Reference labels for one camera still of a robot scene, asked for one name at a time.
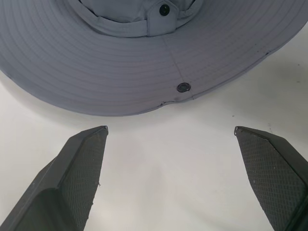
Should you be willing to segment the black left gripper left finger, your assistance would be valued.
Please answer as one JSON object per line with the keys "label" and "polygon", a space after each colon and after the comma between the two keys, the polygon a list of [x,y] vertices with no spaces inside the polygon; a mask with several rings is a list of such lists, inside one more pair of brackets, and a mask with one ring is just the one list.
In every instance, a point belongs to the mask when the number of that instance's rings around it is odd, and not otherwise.
{"label": "black left gripper left finger", "polygon": [[99,186],[108,127],[70,137],[33,179],[0,231],[84,231]]}

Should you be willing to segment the grey wide-brim bucket hat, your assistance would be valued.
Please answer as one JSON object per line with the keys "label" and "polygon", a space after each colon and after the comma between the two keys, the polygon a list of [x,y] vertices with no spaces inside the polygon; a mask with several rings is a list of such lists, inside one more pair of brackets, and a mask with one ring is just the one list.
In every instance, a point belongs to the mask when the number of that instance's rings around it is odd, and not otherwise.
{"label": "grey wide-brim bucket hat", "polygon": [[308,0],[0,0],[0,70],[34,97],[142,114],[236,79],[308,22]]}

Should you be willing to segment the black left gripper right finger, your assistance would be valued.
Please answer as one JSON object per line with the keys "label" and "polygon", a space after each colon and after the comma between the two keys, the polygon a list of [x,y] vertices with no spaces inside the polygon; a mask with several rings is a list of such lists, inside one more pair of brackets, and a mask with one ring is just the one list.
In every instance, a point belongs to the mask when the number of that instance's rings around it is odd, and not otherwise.
{"label": "black left gripper right finger", "polygon": [[308,231],[308,161],[283,137],[236,126],[251,188],[274,231]]}

